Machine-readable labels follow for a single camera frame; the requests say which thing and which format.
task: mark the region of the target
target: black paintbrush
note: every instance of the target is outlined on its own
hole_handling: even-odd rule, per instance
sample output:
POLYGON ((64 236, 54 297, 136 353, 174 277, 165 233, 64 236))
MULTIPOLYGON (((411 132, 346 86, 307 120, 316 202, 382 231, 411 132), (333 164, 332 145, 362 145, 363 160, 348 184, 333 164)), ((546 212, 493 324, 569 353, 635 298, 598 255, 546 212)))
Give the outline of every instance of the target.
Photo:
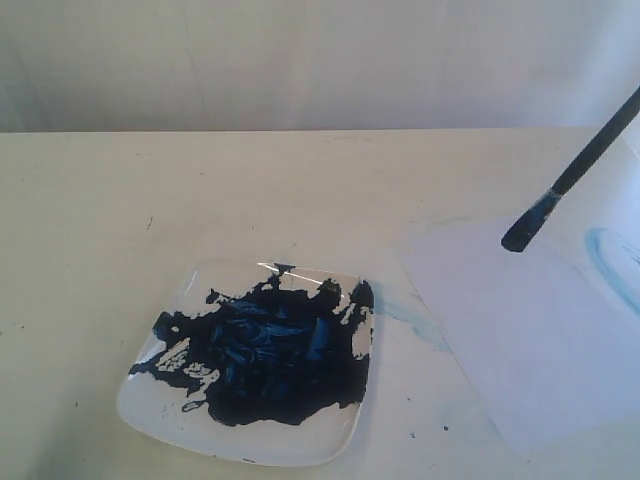
POLYGON ((562 196, 573 187, 640 110, 640 87, 569 164, 553 186, 505 233, 500 242, 510 252, 522 252, 544 225, 562 196))

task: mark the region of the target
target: sheet of paper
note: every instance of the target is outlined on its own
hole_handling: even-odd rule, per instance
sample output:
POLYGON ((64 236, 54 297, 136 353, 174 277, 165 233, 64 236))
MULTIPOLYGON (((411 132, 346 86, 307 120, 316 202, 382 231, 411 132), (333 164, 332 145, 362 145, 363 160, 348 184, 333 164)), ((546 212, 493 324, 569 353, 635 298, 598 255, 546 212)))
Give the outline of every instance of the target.
POLYGON ((640 411, 640 335, 544 238, 513 219, 413 239, 403 263, 493 422, 516 451, 640 411))

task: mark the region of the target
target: table surface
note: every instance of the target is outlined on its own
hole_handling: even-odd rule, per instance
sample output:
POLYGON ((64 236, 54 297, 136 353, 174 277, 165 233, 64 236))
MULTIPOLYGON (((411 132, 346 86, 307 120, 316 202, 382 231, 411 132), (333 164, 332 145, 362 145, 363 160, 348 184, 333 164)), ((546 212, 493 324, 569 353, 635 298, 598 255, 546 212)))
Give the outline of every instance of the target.
MULTIPOLYGON (((0 135, 0 478, 637 478, 640 416, 511 451, 398 262, 413 232, 520 213, 593 133, 0 135), (219 460, 118 418, 160 306, 212 255, 371 280, 370 383, 336 460, 219 460)), ((580 264, 585 229, 638 233, 638 186, 619 141, 545 228, 580 264)))

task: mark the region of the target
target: paintbrush handle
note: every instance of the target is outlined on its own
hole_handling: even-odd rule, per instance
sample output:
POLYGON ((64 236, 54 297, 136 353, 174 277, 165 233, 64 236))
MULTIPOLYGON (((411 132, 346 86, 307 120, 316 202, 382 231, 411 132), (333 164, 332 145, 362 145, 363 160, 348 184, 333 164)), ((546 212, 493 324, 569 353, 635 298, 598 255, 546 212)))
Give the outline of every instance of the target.
POLYGON ((551 189, 558 195, 567 193, 631 123, 638 111, 640 111, 640 86, 562 172, 551 189))

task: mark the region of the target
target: light blue paint stain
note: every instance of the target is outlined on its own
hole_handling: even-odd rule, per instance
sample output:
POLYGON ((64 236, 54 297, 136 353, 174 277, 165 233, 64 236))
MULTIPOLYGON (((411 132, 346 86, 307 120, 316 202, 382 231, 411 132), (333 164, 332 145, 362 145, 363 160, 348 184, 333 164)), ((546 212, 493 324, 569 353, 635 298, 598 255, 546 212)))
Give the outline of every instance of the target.
POLYGON ((451 353, 440 328, 430 318, 426 307, 416 293, 392 289, 377 282, 369 282, 376 297, 374 312, 388 315, 396 320, 410 324, 413 333, 440 352, 451 353))
POLYGON ((592 228, 585 234, 585 245, 589 257, 596 266, 598 272, 602 275, 609 287, 633 310, 640 316, 640 295, 638 295, 638 286, 631 285, 624 279, 617 268, 612 264, 611 259, 603 253, 603 242, 606 241, 612 247, 622 252, 625 257, 633 262, 634 267, 640 268, 640 250, 631 246, 621 236, 606 229, 592 228))

